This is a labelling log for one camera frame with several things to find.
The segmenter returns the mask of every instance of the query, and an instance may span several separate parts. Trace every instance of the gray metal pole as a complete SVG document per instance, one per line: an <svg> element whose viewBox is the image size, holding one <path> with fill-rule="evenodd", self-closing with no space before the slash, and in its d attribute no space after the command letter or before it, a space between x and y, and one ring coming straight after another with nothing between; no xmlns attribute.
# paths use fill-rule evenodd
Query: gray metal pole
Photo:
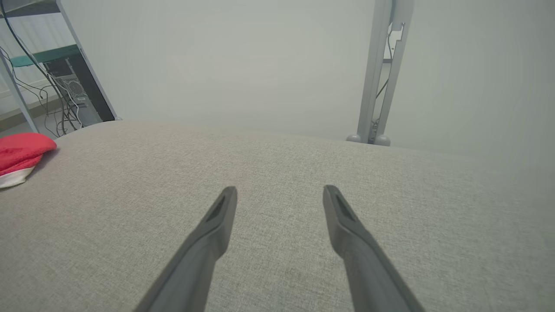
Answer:
<svg viewBox="0 0 555 312"><path fill-rule="evenodd" d="M0 73L2 74L2 78L4 78L4 81L8 85L10 92L12 92L13 98L16 99L16 102L19 105L21 112L25 116L25 119L29 123L29 126L31 126L31 129L33 130L33 132L39 133L37 129L37 125L35 125L34 120L31 117L31 114L29 114L29 109L25 104L25 100L23 99L23 96L21 95L21 92L19 91L19 88L16 85L16 81L15 79L13 79L8 63L6 62L6 58L4 56L1 56L0 59L2 59L2 66L0 66Z"/></svg>
<svg viewBox="0 0 555 312"><path fill-rule="evenodd" d="M87 57L87 54L85 54L85 50L83 49L83 46L81 45L81 42L79 41L79 38L77 38L77 34L75 33L75 30L73 29L73 26L71 25L71 22L69 21L69 17L65 12L65 9L62 5L62 0L56 0L56 4L58 5L60 13L62 14L62 17L64 18L65 23L67 24L67 26L69 28L69 32L71 33L73 39L75 40L75 44L79 48L79 51L81 51L81 55L83 56L83 59L85 60L85 64L87 64L87 67L89 68L90 74L94 78L94 82L97 83L98 89L100 89L100 93L104 97L104 100L106 100L106 104L108 105L108 108L112 112L112 115L114 116L114 119L115 120L121 120L121 118L118 117L118 115L115 113L114 107L110 103L110 99L106 95L106 92L104 91L104 88L102 87L102 84L100 83L100 80L98 80L97 74L94 72L94 68L92 67L92 65L90 65L89 58Z"/></svg>
<svg viewBox="0 0 555 312"><path fill-rule="evenodd" d="M368 143L372 127L372 115L374 114L374 106L376 104L376 93L380 83L382 63L384 62L384 50L391 10L392 0L376 0L368 49L368 61L366 63L366 77L364 78L362 103L360 105L359 126L356 131L362 143Z"/></svg>
<svg viewBox="0 0 555 312"><path fill-rule="evenodd" d="M407 43L408 29L410 28L412 11L414 10L414 0L397 0L395 12L393 14L393 22L391 29L394 31L403 30L401 40L398 40L395 45L395 54L391 60L391 69L389 71L389 81L387 89L385 90L384 103L380 113L380 122L378 122L378 129L376 131L376 138L385 131L387 117L391 108L391 101L393 101L393 93L397 85L397 78L399 77L399 69L401 68L401 61L405 52L405 45Z"/></svg>

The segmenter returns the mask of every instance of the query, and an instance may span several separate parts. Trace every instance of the green shelf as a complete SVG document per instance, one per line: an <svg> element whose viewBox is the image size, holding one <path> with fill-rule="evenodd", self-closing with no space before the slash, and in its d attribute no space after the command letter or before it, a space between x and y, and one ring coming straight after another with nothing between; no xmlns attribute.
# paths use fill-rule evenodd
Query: green shelf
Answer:
<svg viewBox="0 0 555 312"><path fill-rule="evenodd" d="M76 44L73 44L71 46L33 53L33 56L35 57L38 63L44 63L44 62L53 61L58 58L68 57L79 53L81 53L79 51L79 48L77 47ZM28 56L14 57L10 61L12 61L12 64L14 67L33 65L33 62Z"/></svg>

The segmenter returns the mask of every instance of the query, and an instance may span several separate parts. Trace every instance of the computer tower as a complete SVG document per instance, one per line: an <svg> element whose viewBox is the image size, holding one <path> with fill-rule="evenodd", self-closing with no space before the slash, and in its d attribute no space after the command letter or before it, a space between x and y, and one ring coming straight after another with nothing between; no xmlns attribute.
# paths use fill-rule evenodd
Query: computer tower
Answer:
<svg viewBox="0 0 555 312"><path fill-rule="evenodd" d="M62 97L72 104L73 100L77 105L70 105L70 108L84 127L114 120L114 115L81 54L45 62L44 66L54 77L55 83L61 86L59 91Z"/></svg>

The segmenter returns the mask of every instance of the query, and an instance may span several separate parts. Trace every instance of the metal stand leg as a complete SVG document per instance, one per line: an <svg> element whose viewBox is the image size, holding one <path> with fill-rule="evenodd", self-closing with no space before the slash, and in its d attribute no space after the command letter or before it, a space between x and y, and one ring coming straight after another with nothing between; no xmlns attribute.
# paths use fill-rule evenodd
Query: metal stand leg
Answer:
<svg viewBox="0 0 555 312"><path fill-rule="evenodd" d="M364 78L364 89L362 90L359 126L356 135L351 136L357 139L360 138L360 141L355 140L355 142L368 143L370 136L391 10L392 0L377 0L374 4L374 17L370 34L368 61L366 63L366 77Z"/></svg>
<svg viewBox="0 0 555 312"><path fill-rule="evenodd" d="M383 135L385 132L385 125L387 123L387 117L389 117L389 110L391 108L391 102L393 101L393 93L395 92L397 78L399 77L399 69L401 68L401 61L405 52L405 44L407 43L408 29L410 28L413 9L413 0L397 0L391 29L394 31L402 31L402 34L401 40L397 40L397 43L395 44L395 54L393 55L393 60L391 62L389 82L387 83L384 103L379 115L380 122L378 123L376 138Z"/></svg>
<svg viewBox="0 0 555 312"><path fill-rule="evenodd" d="M16 99L17 104L19 104L19 108L21 109L21 112L25 116L25 119L31 126L33 132L39 133L37 125L35 125L31 114L29 114L29 109L25 104L25 100L23 99L23 96L21 95L21 92L16 85L16 81L15 79L13 79L12 73L10 72L10 68L8 66L8 63L6 62L5 57L0 56L0 59L2 59L2 66L0 66L0 73L2 74L2 78L4 78L4 81L8 85L9 90L12 92L13 98Z"/></svg>

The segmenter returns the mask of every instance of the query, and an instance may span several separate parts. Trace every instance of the shelf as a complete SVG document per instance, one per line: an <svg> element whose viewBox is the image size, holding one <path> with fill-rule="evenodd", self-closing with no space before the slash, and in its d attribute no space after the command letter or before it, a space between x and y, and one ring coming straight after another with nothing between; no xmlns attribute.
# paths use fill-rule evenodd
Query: shelf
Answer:
<svg viewBox="0 0 555 312"><path fill-rule="evenodd" d="M33 53L33 56L38 63L53 61L58 58L68 57L81 53L76 44L71 46L56 48L48 51ZM18 56L10 59L12 66L23 67L33 65L33 62L28 56Z"/></svg>
<svg viewBox="0 0 555 312"><path fill-rule="evenodd" d="M58 13L56 0L3 0L8 17Z"/></svg>

